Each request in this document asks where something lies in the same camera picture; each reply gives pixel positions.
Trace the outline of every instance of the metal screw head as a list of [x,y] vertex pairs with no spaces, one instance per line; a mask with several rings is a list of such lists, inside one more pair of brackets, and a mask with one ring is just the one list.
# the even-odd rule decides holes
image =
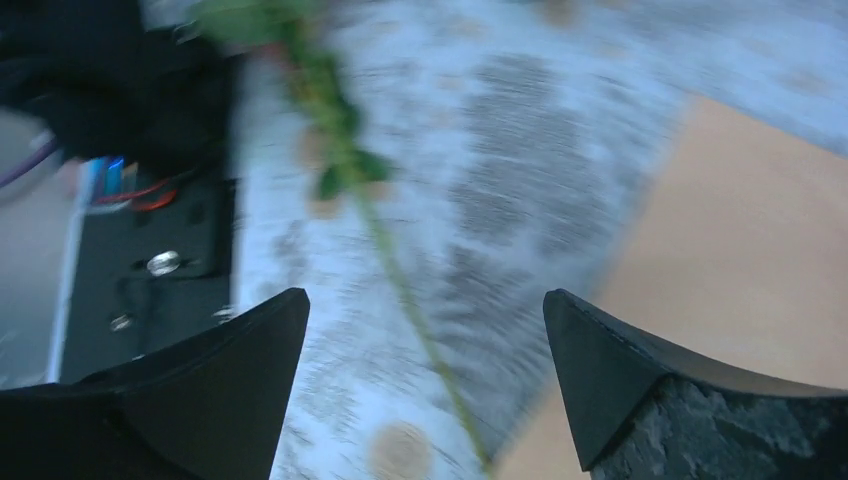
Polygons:
[[178,268],[180,268],[180,256],[173,250],[160,253],[147,262],[147,271],[154,277],[167,275]]
[[113,332],[119,332],[132,325],[132,317],[129,315],[121,315],[109,322],[109,329]]

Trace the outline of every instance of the brown spot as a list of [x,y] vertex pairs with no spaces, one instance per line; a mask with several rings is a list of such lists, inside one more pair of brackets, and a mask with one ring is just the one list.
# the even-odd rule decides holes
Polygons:
[[442,90],[460,90],[462,89],[462,78],[457,75],[442,75],[439,77],[439,88]]
[[319,220],[333,220],[341,212],[341,195],[332,200],[310,200],[309,213]]
[[542,17],[545,23],[556,28],[568,28],[575,21],[576,0],[545,0]]
[[377,433],[371,444],[369,464],[377,480],[424,479],[432,464],[430,441],[414,425],[389,425]]
[[327,136],[317,127],[310,126],[300,133],[297,140],[297,159],[312,171],[323,170],[327,164]]
[[793,90],[813,95],[821,95],[830,90],[827,80],[809,71],[795,70],[786,75],[782,81]]

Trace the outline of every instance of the gray textured surface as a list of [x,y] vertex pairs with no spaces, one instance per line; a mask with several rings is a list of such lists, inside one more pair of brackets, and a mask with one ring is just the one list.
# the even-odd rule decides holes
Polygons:
[[[592,480],[788,478],[781,469],[787,459],[817,461],[816,442],[832,427],[829,418],[848,413],[844,406],[827,409],[829,403],[734,401],[669,380],[642,408],[624,443],[592,469]],[[848,461],[835,475],[817,480],[848,478]]]
[[[0,171],[32,152],[40,133],[0,111]],[[71,201],[48,160],[0,191],[0,388],[39,383],[46,367]]]

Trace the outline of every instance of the purple wire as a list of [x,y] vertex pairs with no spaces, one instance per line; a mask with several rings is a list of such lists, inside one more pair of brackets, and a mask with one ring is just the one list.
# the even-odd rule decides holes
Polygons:
[[21,162],[17,167],[5,172],[0,176],[0,188],[8,187],[15,180],[23,177],[33,168],[37,167],[41,162],[47,160],[53,152],[59,149],[59,143],[56,139],[50,140],[41,148],[30,155],[26,160]]

